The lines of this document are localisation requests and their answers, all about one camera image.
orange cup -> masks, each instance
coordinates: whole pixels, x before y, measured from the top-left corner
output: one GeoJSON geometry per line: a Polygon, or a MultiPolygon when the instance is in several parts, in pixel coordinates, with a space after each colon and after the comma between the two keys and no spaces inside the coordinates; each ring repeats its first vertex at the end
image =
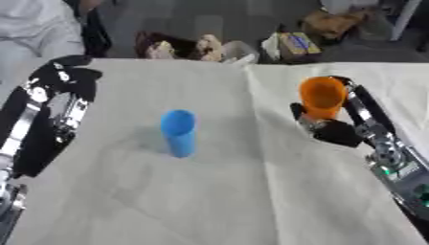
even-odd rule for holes
{"type": "Polygon", "coordinates": [[[318,119],[335,119],[346,99],[347,89],[332,77],[309,78],[300,85],[301,99],[307,115],[318,119]]]}

blue cup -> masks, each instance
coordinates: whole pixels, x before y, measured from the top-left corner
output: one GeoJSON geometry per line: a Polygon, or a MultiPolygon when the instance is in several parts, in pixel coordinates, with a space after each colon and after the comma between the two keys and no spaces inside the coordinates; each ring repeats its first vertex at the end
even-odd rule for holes
{"type": "Polygon", "coordinates": [[[195,152],[194,129],[195,116],[189,111],[169,111],[161,118],[161,131],[175,157],[188,157],[195,152]]]}

white tablecloth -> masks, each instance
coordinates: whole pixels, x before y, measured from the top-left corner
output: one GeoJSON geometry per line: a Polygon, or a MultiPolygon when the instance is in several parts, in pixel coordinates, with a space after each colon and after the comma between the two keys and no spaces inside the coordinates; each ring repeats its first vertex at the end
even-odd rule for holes
{"type": "Polygon", "coordinates": [[[104,72],[96,102],[76,140],[27,181],[10,244],[425,244],[366,169],[367,149],[310,139],[288,106],[307,77],[349,76],[424,146],[429,65],[92,66],[104,72]],[[176,108],[197,117],[188,159],[170,157],[159,132],[176,108]]]}

plastic cup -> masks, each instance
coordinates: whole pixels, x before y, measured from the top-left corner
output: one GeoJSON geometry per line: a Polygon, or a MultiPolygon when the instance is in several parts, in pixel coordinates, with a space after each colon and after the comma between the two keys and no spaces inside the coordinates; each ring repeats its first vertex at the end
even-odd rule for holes
{"type": "Polygon", "coordinates": [[[347,89],[336,78],[316,77],[301,84],[300,94],[309,117],[335,119],[346,99],[347,89]]]}
{"type": "Polygon", "coordinates": [[[188,157],[195,152],[194,129],[195,116],[189,111],[169,111],[161,118],[161,131],[175,157],[188,157]]]}

floor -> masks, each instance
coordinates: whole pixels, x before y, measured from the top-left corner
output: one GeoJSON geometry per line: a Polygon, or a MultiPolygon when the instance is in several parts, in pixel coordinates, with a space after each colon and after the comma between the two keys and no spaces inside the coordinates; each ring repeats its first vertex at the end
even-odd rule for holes
{"type": "MultiPolygon", "coordinates": [[[[135,57],[138,31],[161,32],[196,39],[213,33],[223,41],[242,40],[256,45],[279,23],[296,31],[297,21],[320,8],[318,0],[104,0],[100,13],[114,47],[110,57],[135,57]]],[[[428,54],[415,52],[418,36],[413,31],[395,43],[368,42],[350,37],[326,47],[321,62],[429,62],[428,54]]]]}

